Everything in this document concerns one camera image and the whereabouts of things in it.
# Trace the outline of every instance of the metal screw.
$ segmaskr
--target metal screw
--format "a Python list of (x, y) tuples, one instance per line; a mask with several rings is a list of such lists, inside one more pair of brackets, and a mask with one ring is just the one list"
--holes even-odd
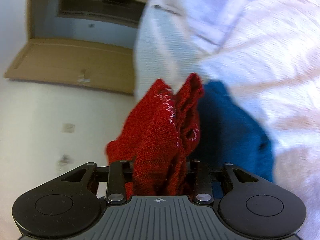
[(211, 200), (211, 196), (209, 194), (206, 194), (206, 193), (201, 193), (201, 194), (198, 194), (196, 196), (196, 199), (201, 201), (201, 202), (205, 202), (205, 201)]
[(108, 196), (108, 199), (114, 202), (121, 201), (123, 200), (123, 198), (124, 198), (123, 195), (119, 193), (113, 193)]

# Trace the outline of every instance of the circular pad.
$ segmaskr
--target circular pad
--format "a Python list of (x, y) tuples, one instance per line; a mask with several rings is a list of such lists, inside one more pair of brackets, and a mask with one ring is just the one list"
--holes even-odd
[(268, 195), (257, 195), (247, 200), (247, 208), (258, 216), (272, 217), (283, 210), (281, 200)]
[(36, 209), (44, 215), (54, 216), (67, 212), (72, 205), (71, 198), (65, 195), (53, 194), (38, 199)]

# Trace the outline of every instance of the clothing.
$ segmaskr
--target clothing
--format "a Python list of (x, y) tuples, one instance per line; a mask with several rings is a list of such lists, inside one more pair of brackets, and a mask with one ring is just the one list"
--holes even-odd
[(177, 95), (159, 79), (131, 111), (120, 136), (106, 147), (110, 163), (134, 160), (128, 197), (183, 193), (186, 158), (200, 138), (196, 106), (202, 95), (195, 73)]
[(233, 29), (248, 0), (150, 0), (173, 12), (188, 25), (190, 41), (208, 53), (217, 52)]
[(272, 181), (271, 141), (258, 123), (236, 106), (222, 82), (204, 86), (199, 100), (201, 139), (190, 155), (209, 166), (231, 162)]
[(320, 0), (249, 0), (210, 55), (180, 15), (147, 7), (140, 26), (136, 98), (160, 77), (177, 89), (190, 72), (221, 80), (272, 140), (274, 181), (307, 207), (299, 237), (320, 240)]

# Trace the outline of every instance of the white blanket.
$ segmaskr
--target white blanket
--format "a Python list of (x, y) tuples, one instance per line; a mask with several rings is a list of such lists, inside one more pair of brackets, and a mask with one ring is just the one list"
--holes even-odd
[(217, 52), (248, 0), (151, 0), (150, 4), (181, 16), (190, 41), (208, 53)]
[(156, 78), (177, 90), (191, 72), (228, 85), (274, 142), (276, 183), (307, 207), (298, 235), (320, 239), (320, 0), (250, 0), (218, 53), (192, 42), (182, 16), (149, 6), (135, 58), (137, 100)]

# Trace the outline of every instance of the red knit sweater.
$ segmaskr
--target red knit sweater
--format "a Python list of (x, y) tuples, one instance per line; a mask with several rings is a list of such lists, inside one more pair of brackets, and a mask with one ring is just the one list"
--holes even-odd
[(196, 107), (203, 93), (195, 73), (177, 95), (158, 79), (131, 111), (120, 136), (106, 147), (110, 163), (134, 160), (128, 196), (183, 193), (186, 157), (200, 139)]

